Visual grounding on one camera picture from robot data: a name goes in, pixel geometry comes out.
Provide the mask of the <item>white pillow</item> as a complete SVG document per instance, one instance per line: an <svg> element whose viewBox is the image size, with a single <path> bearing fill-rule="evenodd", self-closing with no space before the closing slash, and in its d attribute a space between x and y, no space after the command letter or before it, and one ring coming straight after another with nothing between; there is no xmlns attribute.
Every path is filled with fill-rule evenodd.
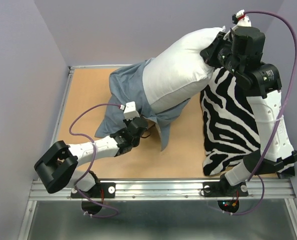
<svg viewBox="0 0 297 240"><path fill-rule="evenodd" d="M200 52L224 30L211 27L190 32L146 64L143 90L154 113L180 105L208 85L214 68L204 62Z"/></svg>

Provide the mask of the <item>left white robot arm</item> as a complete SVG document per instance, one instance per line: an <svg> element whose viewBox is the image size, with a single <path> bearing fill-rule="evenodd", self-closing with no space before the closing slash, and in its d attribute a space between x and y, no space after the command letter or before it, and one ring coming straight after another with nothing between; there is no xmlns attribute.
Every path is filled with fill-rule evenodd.
<svg viewBox="0 0 297 240"><path fill-rule="evenodd" d="M64 188L75 188L88 197L95 197L100 191L95 173L88 170L84 175L77 167L102 158L118 157L137 147L148 122L142 117L124 122L126 127L94 142L55 142L34 165L46 191L54 194Z"/></svg>

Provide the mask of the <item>grey-blue pillowcase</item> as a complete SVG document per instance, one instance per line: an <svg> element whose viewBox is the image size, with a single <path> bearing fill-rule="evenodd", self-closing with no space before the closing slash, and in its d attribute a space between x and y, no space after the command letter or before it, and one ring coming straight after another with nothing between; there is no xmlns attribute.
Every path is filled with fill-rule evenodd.
<svg viewBox="0 0 297 240"><path fill-rule="evenodd" d="M186 99L161 113L153 112L145 95L142 80L144 67L152 60L150 58L113 71L109 75L111 97L108 103L111 105L124 105L135 102L138 113L146 120L156 124L161 141L161 150L163 151L169 143L171 123L180 116L190 100ZM95 132L94 136L97 138L104 138L126 126L123 122L125 117L122 111L111 105L106 107L104 119Z"/></svg>

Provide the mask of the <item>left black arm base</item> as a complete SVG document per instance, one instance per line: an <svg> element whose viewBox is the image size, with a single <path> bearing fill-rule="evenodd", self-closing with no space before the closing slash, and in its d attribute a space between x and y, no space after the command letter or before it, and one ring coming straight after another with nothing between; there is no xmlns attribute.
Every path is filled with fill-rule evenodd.
<svg viewBox="0 0 297 240"><path fill-rule="evenodd" d="M114 182L96 183L89 191L72 189L70 198L81 200L81 209L85 216L91 218L110 218L119 214L116 207L110 206L107 200L114 199L116 184Z"/></svg>

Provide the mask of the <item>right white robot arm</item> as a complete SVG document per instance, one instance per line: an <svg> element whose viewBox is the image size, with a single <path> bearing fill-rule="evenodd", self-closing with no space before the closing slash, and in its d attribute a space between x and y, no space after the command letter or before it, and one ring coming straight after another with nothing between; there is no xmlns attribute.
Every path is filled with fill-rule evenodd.
<svg viewBox="0 0 297 240"><path fill-rule="evenodd" d="M218 183L219 191L230 195L237 185L253 175L271 174L297 162L284 120L282 82L279 70L262 62L266 36L256 27L240 26L220 31L200 52L204 62L224 68L235 77L253 112L260 148L226 172Z"/></svg>

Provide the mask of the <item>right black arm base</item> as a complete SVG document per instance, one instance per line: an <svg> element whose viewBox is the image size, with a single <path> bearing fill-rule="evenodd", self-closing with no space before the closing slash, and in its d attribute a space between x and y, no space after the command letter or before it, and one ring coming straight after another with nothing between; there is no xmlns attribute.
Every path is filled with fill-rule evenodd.
<svg viewBox="0 0 297 240"><path fill-rule="evenodd" d="M237 186L229 185L228 190L222 190L219 181L203 182L199 194L205 198L216 198L218 210L232 215L239 210L240 198L249 196L246 182L239 183Z"/></svg>

